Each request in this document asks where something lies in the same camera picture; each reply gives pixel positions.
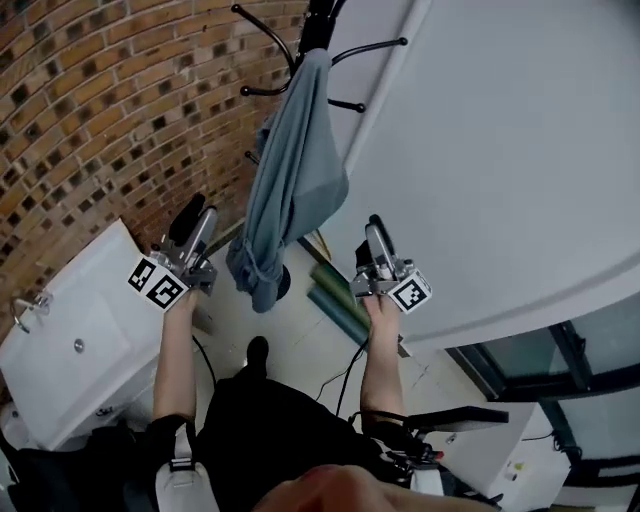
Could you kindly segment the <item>black window frame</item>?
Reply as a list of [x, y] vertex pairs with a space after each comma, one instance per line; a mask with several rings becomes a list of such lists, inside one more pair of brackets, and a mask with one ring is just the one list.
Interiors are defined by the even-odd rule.
[[569, 321], [445, 350], [489, 401], [587, 398], [640, 387], [640, 362], [597, 372]]

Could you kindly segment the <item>person's black shoe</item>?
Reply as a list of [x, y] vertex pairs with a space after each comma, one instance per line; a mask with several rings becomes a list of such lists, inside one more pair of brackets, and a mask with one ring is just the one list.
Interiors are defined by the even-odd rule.
[[263, 336], [254, 337], [247, 347], [247, 364], [254, 375], [260, 378], [267, 376], [267, 361], [269, 356], [269, 343]]

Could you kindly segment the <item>black flat rig panel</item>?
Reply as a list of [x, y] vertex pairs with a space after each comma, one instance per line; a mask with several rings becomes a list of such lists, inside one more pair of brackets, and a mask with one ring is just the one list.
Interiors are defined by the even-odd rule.
[[424, 414], [408, 416], [403, 426], [411, 431], [431, 432], [466, 432], [507, 424], [509, 413], [502, 410], [463, 406]]

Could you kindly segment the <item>white ceramic sink basin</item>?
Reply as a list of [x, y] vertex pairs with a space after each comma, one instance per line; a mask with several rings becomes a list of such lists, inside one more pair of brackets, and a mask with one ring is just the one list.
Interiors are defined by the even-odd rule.
[[[162, 314], [127, 284], [135, 261], [129, 242], [124, 223], [112, 223], [47, 285], [50, 314], [25, 312], [20, 320], [30, 333], [14, 327], [0, 345], [0, 371], [43, 449], [83, 406], [158, 356]], [[82, 353], [76, 339], [84, 341]]]

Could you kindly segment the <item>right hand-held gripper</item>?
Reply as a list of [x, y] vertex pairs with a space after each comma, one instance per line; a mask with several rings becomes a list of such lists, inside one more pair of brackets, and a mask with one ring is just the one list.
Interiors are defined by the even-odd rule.
[[410, 314], [432, 297], [432, 288], [411, 259], [396, 255], [384, 222], [377, 214], [365, 228], [367, 242], [355, 251], [356, 276], [350, 291], [356, 299], [387, 296], [404, 313]]

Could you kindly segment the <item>person's black clothing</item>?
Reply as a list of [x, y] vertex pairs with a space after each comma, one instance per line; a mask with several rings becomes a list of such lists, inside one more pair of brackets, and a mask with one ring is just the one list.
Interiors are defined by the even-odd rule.
[[197, 434], [221, 512], [250, 512], [279, 484], [321, 465], [376, 474], [378, 444], [308, 395], [250, 365], [222, 379]]

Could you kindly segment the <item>black coat rack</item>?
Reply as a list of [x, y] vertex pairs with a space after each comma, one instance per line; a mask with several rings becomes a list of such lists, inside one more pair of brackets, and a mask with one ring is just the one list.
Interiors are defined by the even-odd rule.
[[[314, 49], [324, 49], [328, 52], [329, 44], [333, 36], [333, 32], [336, 26], [338, 15], [340, 14], [344, 4], [347, 0], [310, 0], [308, 11], [305, 15], [305, 22], [302, 29], [302, 35], [297, 52], [291, 53], [284, 43], [284, 41], [265, 23], [256, 18], [253, 14], [247, 11], [239, 4], [234, 4], [231, 8], [232, 12], [242, 16], [246, 21], [258, 28], [263, 34], [267, 35], [280, 49], [281, 53], [285, 57], [289, 79], [288, 81], [277, 89], [261, 89], [256, 87], [243, 86], [240, 93], [244, 97], [273, 97], [281, 96], [284, 98], [286, 95], [291, 80], [298, 68], [301, 66], [306, 54]], [[358, 46], [339, 53], [336, 56], [330, 56], [331, 68], [339, 62], [350, 58], [355, 55], [363, 54], [366, 52], [376, 51], [380, 49], [391, 48], [395, 46], [405, 46], [408, 41], [404, 37], [399, 37], [392, 40], [367, 44], [364, 46]], [[352, 103], [345, 101], [338, 101], [329, 98], [329, 109], [331, 107], [338, 107], [340, 109], [354, 111], [362, 114], [366, 111], [367, 107], [363, 103]], [[266, 125], [269, 122], [269, 117], [261, 130], [258, 133], [259, 141], [257, 148], [259, 156], [255, 162], [259, 166], [259, 157], [262, 152], [264, 141], [268, 136]], [[289, 291], [291, 286], [291, 276], [289, 270], [284, 265], [283, 278], [278, 290], [278, 300], [281, 300]]]

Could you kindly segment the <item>grey-blue garment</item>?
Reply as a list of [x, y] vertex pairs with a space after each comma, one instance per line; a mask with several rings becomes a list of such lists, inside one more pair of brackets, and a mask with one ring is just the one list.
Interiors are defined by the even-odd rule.
[[330, 69], [328, 52], [314, 49], [293, 76], [266, 125], [244, 227], [229, 246], [227, 267], [256, 313], [278, 300], [285, 248], [321, 227], [349, 191], [329, 116]]

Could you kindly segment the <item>chrome faucet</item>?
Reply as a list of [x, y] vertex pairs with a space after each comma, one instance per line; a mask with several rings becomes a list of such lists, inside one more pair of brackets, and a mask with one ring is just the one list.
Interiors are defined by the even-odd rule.
[[50, 306], [53, 302], [53, 295], [46, 290], [40, 292], [33, 301], [28, 301], [25, 298], [15, 297], [9, 302], [9, 309], [13, 318], [13, 323], [22, 332], [29, 334], [30, 329], [20, 320], [17, 308], [22, 307], [26, 311], [33, 312], [37, 315], [47, 316], [50, 314]]

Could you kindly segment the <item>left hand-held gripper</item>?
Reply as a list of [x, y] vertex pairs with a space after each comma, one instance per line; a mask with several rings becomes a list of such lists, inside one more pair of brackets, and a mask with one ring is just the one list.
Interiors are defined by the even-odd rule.
[[210, 296], [217, 269], [203, 255], [218, 222], [217, 209], [202, 208], [205, 196], [196, 193], [169, 227], [173, 242], [144, 254], [134, 242], [127, 249], [135, 261], [127, 274], [128, 286], [162, 312], [170, 310], [190, 290]]

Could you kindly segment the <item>person's right forearm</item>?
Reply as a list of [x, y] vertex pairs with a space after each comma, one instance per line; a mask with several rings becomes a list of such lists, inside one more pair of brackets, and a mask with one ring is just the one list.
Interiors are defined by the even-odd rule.
[[362, 410], [405, 414], [398, 356], [397, 318], [376, 318], [368, 338], [368, 355], [360, 390]]

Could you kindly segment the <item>person's left forearm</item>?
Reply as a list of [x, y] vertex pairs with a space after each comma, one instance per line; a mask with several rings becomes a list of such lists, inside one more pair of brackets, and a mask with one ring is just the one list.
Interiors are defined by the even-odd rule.
[[197, 398], [192, 317], [196, 304], [197, 291], [190, 290], [164, 315], [153, 389], [153, 420], [172, 415], [195, 419]]

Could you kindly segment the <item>grey-blue rolled mat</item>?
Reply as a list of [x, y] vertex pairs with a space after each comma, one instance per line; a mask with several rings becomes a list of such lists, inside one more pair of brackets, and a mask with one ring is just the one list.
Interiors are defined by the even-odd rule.
[[368, 329], [324, 288], [314, 285], [307, 297], [356, 344], [367, 341]]

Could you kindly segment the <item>white box cabinet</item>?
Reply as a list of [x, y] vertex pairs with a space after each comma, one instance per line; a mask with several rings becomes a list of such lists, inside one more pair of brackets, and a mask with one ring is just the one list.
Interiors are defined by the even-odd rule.
[[568, 456], [556, 448], [554, 429], [537, 403], [501, 403], [509, 423], [498, 429], [499, 468], [487, 490], [503, 512], [551, 507], [569, 474]]

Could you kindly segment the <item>person's right hand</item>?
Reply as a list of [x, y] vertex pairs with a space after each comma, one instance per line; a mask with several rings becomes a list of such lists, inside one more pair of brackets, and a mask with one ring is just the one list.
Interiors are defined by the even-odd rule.
[[392, 322], [399, 319], [400, 311], [386, 295], [370, 295], [361, 300], [371, 323]]

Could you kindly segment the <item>white vanity cabinet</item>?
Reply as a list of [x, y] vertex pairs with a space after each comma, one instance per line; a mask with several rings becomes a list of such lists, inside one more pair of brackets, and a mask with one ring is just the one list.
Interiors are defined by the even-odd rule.
[[141, 367], [126, 382], [114, 390], [101, 392], [80, 413], [72, 415], [62, 432], [52, 441], [43, 444], [48, 450], [58, 450], [71, 438], [90, 434], [94, 429], [106, 426], [122, 413], [135, 399], [151, 387], [155, 378], [158, 357]]

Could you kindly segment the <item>green rolled mat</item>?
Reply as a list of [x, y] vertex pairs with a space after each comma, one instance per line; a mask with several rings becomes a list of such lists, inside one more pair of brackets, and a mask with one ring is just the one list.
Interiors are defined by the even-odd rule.
[[312, 270], [311, 277], [362, 325], [370, 327], [370, 318], [365, 308], [353, 297], [349, 283], [330, 264], [317, 265]]

